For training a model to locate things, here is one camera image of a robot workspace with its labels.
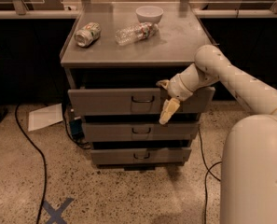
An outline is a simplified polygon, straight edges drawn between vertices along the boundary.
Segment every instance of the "gray cabinet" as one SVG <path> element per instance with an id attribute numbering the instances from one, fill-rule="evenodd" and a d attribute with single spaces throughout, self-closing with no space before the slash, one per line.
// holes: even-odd
<path id="1" fill-rule="evenodd" d="M 159 33 L 119 47 L 114 31 L 135 21 L 134 10 L 141 4 L 89 4 L 75 30 L 96 21 L 102 27 L 101 37 L 83 49 L 76 45 L 72 31 L 62 49 L 62 66 L 71 87 L 69 98 L 75 114 L 82 118 L 96 165 L 184 164 L 201 113 L 215 93 L 212 87 L 196 91 L 167 125 L 159 124 L 169 97 L 166 90 L 156 87 L 157 81 L 184 71 L 193 63 L 197 48 L 210 43 L 188 4 L 159 5 L 166 16 Z"/>

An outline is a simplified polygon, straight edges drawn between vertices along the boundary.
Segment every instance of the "paper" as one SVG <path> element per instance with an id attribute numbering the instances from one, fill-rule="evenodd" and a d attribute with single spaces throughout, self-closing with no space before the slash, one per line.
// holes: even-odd
<path id="1" fill-rule="evenodd" d="M 62 104 L 51 105 L 29 113 L 28 131 L 45 128 L 63 121 Z"/>

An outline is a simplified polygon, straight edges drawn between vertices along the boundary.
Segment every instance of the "cabinet top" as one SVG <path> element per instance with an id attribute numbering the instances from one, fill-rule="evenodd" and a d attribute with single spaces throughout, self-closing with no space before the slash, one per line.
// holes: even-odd
<path id="1" fill-rule="evenodd" d="M 115 32 L 137 23 L 135 10 L 158 6 L 164 10 L 154 36 L 120 46 Z M 74 33 L 89 22 L 101 25 L 101 37 L 87 48 L 74 40 Z M 102 3 L 86 4 L 75 29 L 62 49 L 62 66 L 70 68 L 174 66 L 194 61 L 196 50 L 211 44 L 188 3 Z"/>

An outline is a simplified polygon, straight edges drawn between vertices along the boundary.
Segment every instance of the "plastic bottle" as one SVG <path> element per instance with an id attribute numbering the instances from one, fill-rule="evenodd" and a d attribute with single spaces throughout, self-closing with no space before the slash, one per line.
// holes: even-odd
<path id="1" fill-rule="evenodd" d="M 101 26 L 99 23 L 90 22 L 75 33 L 76 43 L 82 47 L 88 47 L 94 40 L 101 35 Z"/>
<path id="2" fill-rule="evenodd" d="M 116 41 L 120 46 L 125 46 L 136 41 L 147 39 L 156 33 L 158 25 L 152 22 L 137 23 L 127 28 L 116 31 Z"/>

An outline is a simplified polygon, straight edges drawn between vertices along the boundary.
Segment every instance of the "speckled floor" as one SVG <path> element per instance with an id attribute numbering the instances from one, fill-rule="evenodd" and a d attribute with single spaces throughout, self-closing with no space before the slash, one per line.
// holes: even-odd
<path id="1" fill-rule="evenodd" d="M 20 107 L 18 118 L 25 131 L 29 112 L 41 107 Z M 43 162 L 16 124 L 15 106 L 7 109 L 0 123 L 0 223 L 35 223 L 44 184 Z M 213 101 L 202 114 L 201 134 L 209 166 L 221 160 L 229 130 L 246 116 L 235 101 Z M 47 161 L 40 223 L 202 223 L 206 171 L 199 136 L 184 166 L 142 172 L 96 168 L 90 151 L 67 137 L 63 122 L 27 134 Z M 220 176 L 220 166 L 214 172 Z M 220 184 L 211 176 L 207 184 L 207 223 L 215 224 L 219 222 Z"/>

